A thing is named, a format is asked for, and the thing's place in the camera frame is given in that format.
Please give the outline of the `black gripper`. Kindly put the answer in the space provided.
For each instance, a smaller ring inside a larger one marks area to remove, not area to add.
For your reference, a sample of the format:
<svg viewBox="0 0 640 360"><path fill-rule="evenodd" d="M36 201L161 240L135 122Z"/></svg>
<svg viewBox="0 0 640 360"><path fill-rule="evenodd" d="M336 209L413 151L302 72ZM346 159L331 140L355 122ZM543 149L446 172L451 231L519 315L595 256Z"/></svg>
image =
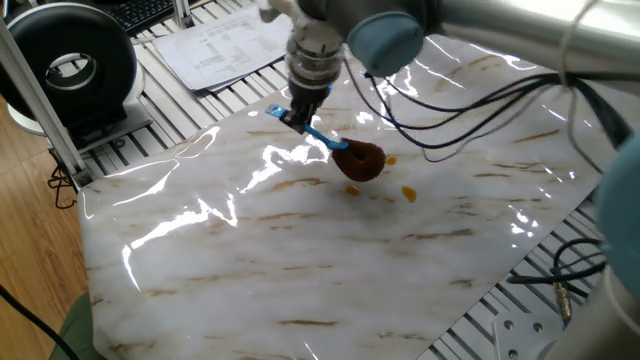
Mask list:
<svg viewBox="0 0 640 360"><path fill-rule="evenodd" d="M304 134L307 125L311 125L312 118L318 108L329 96L331 88L332 86L329 85L318 89L309 89L290 81L291 105L302 107L284 110L280 121L297 133Z"/></svg>

